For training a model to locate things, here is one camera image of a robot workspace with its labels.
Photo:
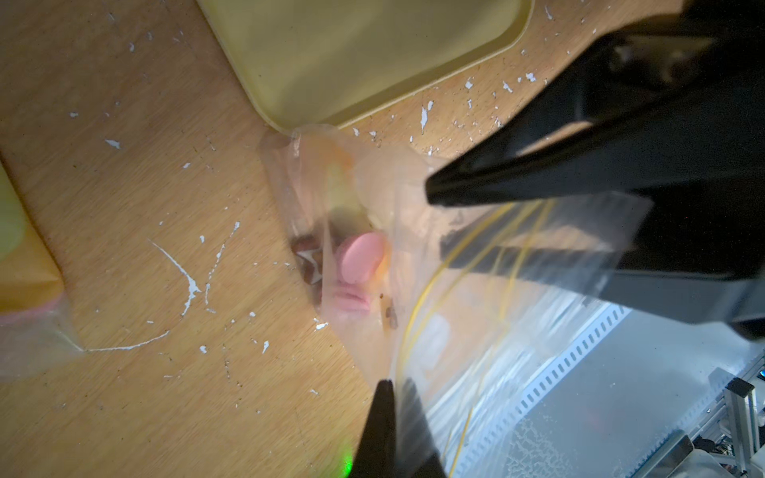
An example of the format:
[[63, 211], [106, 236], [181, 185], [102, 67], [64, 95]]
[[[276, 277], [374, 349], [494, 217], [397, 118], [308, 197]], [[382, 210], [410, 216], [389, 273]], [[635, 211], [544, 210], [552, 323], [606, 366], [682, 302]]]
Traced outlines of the clear resealable bag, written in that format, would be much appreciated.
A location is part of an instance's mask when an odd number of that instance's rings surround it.
[[6, 172], [1, 173], [1, 380], [81, 356], [61, 272]]
[[[426, 199], [436, 157], [409, 147], [376, 147], [333, 127], [267, 133], [260, 157], [290, 248], [311, 235], [323, 246], [322, 281], [306, 285], [321, 323], [341, 339], [366, 381], [394, 384], [398, 476], [398, 395], [414, 382], [426, 418], [458, 425], [468, 409], [513, 402], [597, 318], [598, 296], [447, 266], [481, 236], [493, 246], [604, 250], [630, 242], [649, 201], [607, 192], [500, 205], [443, 207]], [[349, 237], [386, 236], [386, 257], [362, 284], [368, 314], [340, 311], [336, 251]], [[444, 477], [456, 477], [444, 466]]]

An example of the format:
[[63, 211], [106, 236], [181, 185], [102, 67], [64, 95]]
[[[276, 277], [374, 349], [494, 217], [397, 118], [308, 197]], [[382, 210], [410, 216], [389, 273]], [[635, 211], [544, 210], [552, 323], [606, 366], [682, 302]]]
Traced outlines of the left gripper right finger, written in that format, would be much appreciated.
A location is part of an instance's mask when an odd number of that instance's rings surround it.
[[416, 384], [405, 382], [398, 398], [398, 476], [444, 477]]

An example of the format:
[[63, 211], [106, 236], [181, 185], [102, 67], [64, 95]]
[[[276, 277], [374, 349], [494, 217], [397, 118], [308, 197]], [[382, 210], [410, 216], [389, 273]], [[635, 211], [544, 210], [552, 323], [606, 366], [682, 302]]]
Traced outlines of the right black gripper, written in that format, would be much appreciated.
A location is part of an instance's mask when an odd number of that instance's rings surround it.
[[764, 337], [764, 5], [687, 1], [604, 35], [426, 181], [444, 207], [605, 191], [653, 210], [606, 300]]

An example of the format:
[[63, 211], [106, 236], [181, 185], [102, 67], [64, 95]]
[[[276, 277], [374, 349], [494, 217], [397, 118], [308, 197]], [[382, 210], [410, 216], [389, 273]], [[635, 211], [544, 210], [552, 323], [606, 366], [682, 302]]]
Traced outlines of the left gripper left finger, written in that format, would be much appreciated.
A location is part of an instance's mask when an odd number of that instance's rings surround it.
[[353, 460], [350, 478], [389, 478], [396, 462], [396, 401], [394, 384], [381, 380]]

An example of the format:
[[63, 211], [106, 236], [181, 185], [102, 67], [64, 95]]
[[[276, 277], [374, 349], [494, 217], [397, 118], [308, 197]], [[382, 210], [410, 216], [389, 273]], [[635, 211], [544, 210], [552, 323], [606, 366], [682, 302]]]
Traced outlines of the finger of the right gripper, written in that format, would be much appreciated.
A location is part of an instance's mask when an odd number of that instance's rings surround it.
[[479, 237], [459, 252], [447, 268], [481, 276], [509, 277], [515, 262], [520, 259], [518, 279], [586, 296], [601, 294], [622, 258], [634, 250], [632, 241], [604, 250], [532, 246], [522, 256], [519, 246], [493, 246], [480, 256], [481, 249], [487, 244], [487, 236]]

